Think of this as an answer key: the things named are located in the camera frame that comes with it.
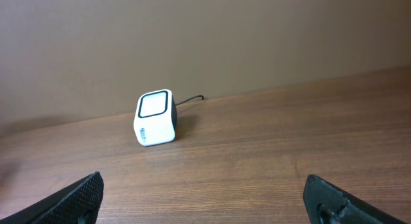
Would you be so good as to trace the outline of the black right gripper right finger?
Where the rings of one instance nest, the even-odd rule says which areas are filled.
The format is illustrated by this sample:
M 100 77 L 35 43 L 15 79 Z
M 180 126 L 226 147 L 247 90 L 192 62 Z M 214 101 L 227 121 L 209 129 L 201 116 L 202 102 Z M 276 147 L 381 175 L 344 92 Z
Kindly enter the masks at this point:
M 317 175 L 308 175 L 303 201 L 311 224 L 405 224 Z

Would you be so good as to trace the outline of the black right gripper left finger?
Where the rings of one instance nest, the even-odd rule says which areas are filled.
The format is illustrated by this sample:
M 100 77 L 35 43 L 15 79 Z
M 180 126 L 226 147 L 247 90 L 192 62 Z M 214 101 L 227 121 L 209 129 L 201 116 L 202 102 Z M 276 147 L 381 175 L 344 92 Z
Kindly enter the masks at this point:
M 95 224 L 104 183 L 96 171 L 45 199 L 3 218 L 1 224 Z

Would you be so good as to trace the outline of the white cube barcode scanner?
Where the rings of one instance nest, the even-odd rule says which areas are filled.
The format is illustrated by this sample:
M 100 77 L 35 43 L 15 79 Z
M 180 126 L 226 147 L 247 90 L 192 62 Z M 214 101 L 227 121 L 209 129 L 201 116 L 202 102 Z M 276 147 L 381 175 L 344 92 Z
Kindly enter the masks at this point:
M 177 109 L 168 89 L 143 94 L 134 118 L 134 132 L 139 144 L 153 146 L 176 138 Z

